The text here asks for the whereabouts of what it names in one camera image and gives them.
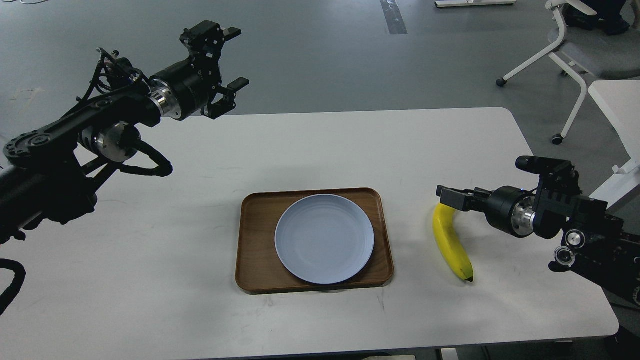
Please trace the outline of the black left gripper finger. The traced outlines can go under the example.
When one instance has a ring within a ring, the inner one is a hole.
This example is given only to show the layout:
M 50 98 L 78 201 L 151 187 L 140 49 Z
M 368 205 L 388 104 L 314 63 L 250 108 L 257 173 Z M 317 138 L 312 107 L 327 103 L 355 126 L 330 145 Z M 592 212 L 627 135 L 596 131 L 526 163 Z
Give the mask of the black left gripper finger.
M 179 41 L 189 52 L 180 65 L 213 66 L 218 64 L 225 43 L 242 34 L 236 27 L 222 28 L 219 23 L 204 20 L 192 28 L 185 28 Z
M 215 96 L 220 95 L 221 98 L 216 102 L 208 102 L 205 106 L 205 116 L 209 119 L 216 120 L 221 116 L 228 114 L 236 108 L 236 98 L 238 91 L 242 90 L 250 84 L 247 78 L 239 77 L 226 86 L 215 85 L 212 87 L 213 100 Z

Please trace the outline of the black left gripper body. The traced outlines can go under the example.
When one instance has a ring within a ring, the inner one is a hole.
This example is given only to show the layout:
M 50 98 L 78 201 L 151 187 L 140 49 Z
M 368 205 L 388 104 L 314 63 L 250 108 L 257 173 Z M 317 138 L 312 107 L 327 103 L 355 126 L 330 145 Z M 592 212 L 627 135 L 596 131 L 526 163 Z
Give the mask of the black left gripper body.
M 183 121 L 215 98 L 222 84 L 218 61 L 206 55 L 190 56 L 150 77 L 151 99 L 163 117 Z

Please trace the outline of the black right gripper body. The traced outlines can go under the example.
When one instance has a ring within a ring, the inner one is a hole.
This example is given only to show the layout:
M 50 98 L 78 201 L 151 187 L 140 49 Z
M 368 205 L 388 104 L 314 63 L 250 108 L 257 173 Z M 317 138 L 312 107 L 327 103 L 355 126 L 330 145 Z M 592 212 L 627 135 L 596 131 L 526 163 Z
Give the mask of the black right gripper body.
M 502 186 L 493 191 L 486 201 L 487 223 L 518 239 L 534 233 L 534 194 L 513 186 Z

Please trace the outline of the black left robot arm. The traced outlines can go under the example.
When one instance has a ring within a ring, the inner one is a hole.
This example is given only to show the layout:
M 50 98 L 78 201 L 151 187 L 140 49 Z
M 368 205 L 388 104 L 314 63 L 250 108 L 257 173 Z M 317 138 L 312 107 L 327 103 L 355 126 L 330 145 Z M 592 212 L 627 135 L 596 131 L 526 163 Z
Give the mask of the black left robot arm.
M 183 121 L 200 112 L 212 120 L 236 108 L 249 80 L 223 85 L 219 61 L 236 27 L 209 20 L 187 28 L 189 56 L 147 77 L 118 51 L 100 58 L 86 93 L 59 120 L 7 141 L 1 173 L 0 238 L 25 240 L 43 220 L 67 224 L 94 212 L 97 192 L 116 172 L 167 177 L 171 162 L 142 140 L 137 125 L 163 117 Z

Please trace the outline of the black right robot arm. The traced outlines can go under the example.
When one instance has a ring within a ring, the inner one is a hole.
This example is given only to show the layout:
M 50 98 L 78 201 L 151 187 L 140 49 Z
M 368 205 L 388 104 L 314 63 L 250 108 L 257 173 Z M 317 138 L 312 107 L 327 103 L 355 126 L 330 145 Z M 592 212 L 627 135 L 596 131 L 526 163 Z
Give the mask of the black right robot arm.
M 583 195 L 579 173 L 570 161 L 520 156 L 515 166 L 539 176 L 535 190 L 439 185 L 436 195 L 454 210 L 484 214 L 491 227 L 517 239 L 532 234 L 553 239 L 562 233 L 551 271 L 574 272 L 638 306 L 638 235 L 623 230 L 624 221 L 607 213 L 606 202 Z

